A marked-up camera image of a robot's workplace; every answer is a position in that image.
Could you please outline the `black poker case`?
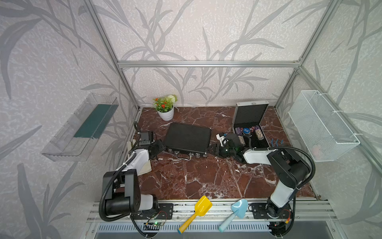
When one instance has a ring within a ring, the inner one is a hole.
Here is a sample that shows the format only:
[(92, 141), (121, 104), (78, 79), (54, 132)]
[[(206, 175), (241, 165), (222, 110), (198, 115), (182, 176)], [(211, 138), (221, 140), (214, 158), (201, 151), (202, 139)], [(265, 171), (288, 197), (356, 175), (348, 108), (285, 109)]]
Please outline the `black poker case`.
[(168, 152), (195, 157), (207, 157), (212, 129), (197, 125), (173, 122), (170, 124), (164, 145)]

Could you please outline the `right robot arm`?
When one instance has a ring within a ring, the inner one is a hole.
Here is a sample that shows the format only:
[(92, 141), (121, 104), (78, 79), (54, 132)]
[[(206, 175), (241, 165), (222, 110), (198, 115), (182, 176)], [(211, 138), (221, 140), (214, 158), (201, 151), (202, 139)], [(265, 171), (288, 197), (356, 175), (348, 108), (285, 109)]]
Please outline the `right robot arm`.
[(279, 181), (268, 198), (266, 211), (271, 218), (278, 218), (298, 191), (314, 177), (316, 167), (312, 157), (292, 146), (268, 146), (253, 136), (235, 133), (216, 135), (208, 152), (220, 158), (233, 158), (242, 164), (270, 165)]

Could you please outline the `silver aluminium poker case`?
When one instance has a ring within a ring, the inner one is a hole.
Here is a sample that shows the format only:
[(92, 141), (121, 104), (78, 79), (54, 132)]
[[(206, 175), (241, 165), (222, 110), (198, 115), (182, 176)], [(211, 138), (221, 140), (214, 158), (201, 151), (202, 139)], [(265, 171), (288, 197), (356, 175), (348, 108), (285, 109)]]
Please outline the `silver aluminium poker case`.
[(232, 123), (232, 131), (235, 133), (234, 129), (236, 127), (240, 127), (242, 129), (250, 128), (252, 131), (252, 135), (249, 136), (251, 138), (251, 148), (269, 147), (266, 137), (264, 136), (264, 140), (258, 140), (253, 130), (254, 126), (259, 126), (263, 132), (261, 121), (268, 106), (268, 101), (240, 102), (236, 104)]

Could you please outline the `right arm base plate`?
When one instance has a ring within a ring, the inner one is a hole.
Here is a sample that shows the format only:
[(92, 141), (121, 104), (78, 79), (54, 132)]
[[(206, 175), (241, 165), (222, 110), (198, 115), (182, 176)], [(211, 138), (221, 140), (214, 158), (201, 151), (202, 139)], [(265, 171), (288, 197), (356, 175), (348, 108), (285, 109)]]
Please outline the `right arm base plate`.
[(290, 204), (286, 204), (282, 209), (268, 209), (267, 203), (251, 203), (248, 210), (252, 213), (254, 219), (267, 220), (286, 220), (290, 218), (292, 212)]

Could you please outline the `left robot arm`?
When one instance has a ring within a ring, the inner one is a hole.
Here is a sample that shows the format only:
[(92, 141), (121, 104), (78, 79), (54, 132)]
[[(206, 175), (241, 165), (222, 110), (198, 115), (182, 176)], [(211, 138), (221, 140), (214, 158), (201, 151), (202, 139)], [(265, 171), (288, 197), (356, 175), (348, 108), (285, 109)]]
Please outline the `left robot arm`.
[(157, 197), (141, 194), (138, 173), (164, 149), (162, 141), (154, 139), (153, 131), (141, 132), (126, 161), (115, 171), (104, 174), (98, 206), (103, 221), (112, 222), (143, 212), (159, 212)]

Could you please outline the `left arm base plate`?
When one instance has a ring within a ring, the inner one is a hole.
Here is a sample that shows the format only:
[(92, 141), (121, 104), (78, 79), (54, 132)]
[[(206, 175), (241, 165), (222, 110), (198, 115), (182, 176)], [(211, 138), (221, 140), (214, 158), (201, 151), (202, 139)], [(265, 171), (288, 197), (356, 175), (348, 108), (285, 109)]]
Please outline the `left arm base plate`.
[(138, 214), (131, 215), (134, 220), (149, 220), (150, 218), (156, 220), (171, 220), (174, 213), (174, 204), (172, 203), (159, 203), (150, 210), (144, 210)]

